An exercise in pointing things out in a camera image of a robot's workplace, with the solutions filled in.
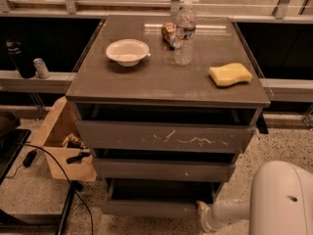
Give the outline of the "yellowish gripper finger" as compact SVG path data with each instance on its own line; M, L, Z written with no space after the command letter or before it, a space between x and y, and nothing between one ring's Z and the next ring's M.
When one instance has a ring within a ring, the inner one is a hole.
M208 204L202 201L197 201L197 206L200 210L205 210L208 208Z

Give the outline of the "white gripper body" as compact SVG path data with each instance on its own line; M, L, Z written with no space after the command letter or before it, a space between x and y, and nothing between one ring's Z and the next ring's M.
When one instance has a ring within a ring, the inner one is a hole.
M199 225L202 233L215 233L216 229L211 225L212 211L208 207L205 210L198 208Z

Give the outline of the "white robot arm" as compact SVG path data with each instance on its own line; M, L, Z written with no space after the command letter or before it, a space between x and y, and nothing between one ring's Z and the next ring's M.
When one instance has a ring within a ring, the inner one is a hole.
M249 235L313 235L313 174L290 163L264 164L254 175L250 200L198 202L202 234L246 219Z

